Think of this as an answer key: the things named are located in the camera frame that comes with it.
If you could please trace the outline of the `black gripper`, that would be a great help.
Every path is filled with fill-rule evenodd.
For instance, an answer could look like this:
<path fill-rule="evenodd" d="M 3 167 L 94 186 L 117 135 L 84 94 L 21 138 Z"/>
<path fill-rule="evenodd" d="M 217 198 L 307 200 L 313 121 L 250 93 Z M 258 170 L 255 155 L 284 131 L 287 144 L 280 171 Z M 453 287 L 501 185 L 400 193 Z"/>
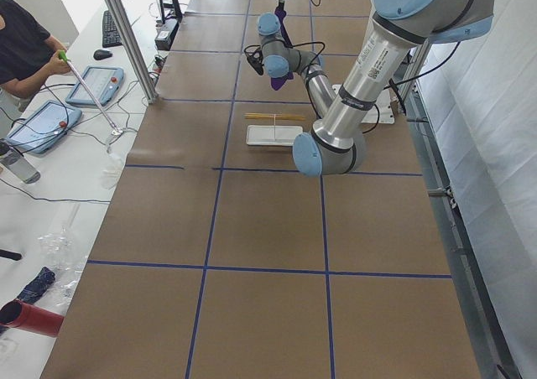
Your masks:
<path fill-rule="evenodd" d="M 248 64 L 258 75 L 264 74 L 263 52 L 260 45 L 249 45 L 243 49 Z"/>

